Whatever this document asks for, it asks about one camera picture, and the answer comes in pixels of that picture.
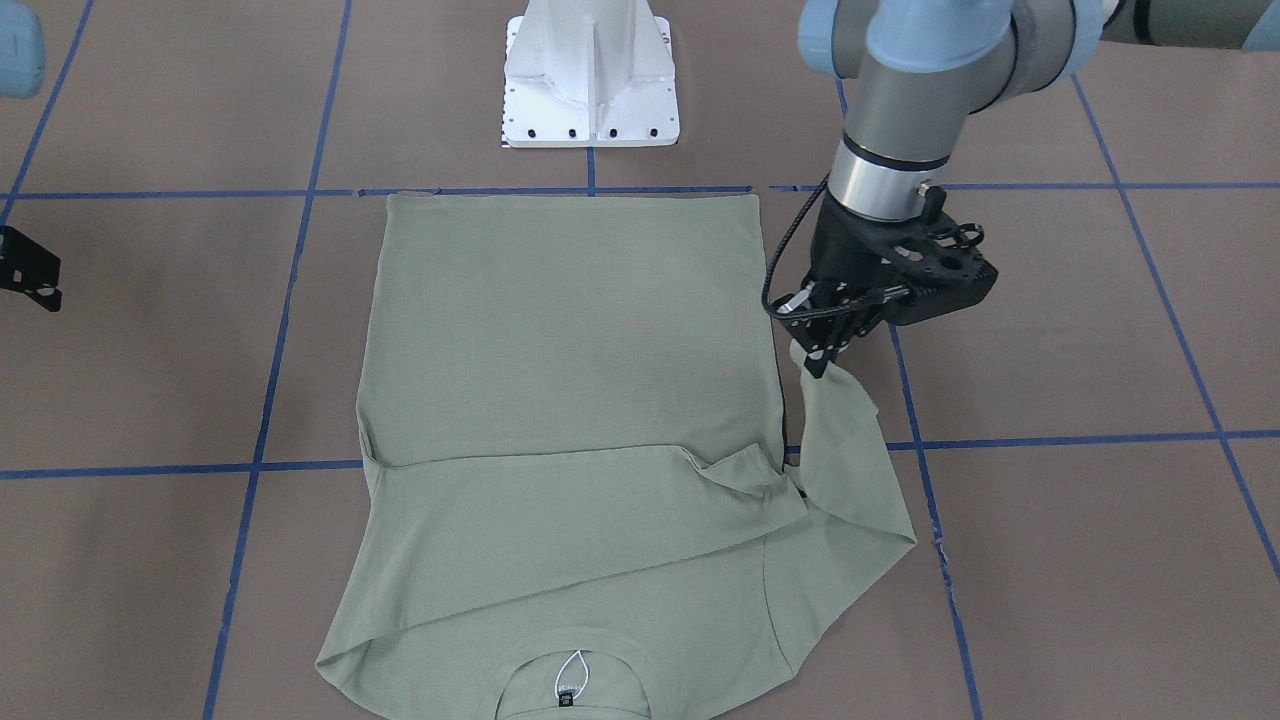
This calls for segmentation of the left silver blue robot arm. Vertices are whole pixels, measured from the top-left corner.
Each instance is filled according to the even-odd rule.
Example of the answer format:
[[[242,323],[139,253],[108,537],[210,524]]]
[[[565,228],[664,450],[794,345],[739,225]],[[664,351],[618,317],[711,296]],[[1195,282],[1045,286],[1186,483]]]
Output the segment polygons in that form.
[[[797,50],[852,79],[801,287],[765,311],[822,378],[879,324],[972,307],[998,278],[984,231],[945,211],[942,174],[969,117],[1075,74],[1102,42],[1277,50],[1275,1],[809,1]]]

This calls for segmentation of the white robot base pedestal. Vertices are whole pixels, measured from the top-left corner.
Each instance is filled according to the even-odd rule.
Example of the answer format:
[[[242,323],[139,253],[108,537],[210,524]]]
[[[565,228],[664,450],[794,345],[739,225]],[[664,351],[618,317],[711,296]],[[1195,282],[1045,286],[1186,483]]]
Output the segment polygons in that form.
[[[504,40],[504,147],[678,142],[673,33],[650,3],[530,1]]]

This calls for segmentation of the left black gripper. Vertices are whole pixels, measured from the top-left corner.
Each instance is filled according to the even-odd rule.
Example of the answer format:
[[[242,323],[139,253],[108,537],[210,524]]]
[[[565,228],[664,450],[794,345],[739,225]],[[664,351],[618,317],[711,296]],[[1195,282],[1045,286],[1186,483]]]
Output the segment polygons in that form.
[[[800,291],[780,299],[780,324],[800,343],[803,368],[820,379],[828,366],[882,323],[910,325],[982,302],[998,269],[982,251],[984,228],[945,211],[947,192],[925,188],[922,211],[905,222],[849,211],[823,186],[806,199],[780,247],[818,208],[809,269]]]

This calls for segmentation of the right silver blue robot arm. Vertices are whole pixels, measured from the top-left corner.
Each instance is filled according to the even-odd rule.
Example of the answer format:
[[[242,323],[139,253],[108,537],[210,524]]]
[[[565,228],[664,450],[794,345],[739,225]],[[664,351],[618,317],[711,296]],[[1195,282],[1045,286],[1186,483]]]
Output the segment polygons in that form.
[[[37,14],[18,1],[1,3],[1,95],[29,99],[44,86],[46,46]],[[19,229],[1,228],[1,288],[47,313],[61,310],[61,259]]]

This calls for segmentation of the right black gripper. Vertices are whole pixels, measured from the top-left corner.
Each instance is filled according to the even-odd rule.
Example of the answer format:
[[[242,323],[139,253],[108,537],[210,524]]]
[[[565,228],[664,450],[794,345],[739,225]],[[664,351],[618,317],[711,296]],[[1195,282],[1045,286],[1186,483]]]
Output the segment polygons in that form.
[[[49,313],[61,310],[61,259],[17,228],[1,228],[1,290],[31,299]]]

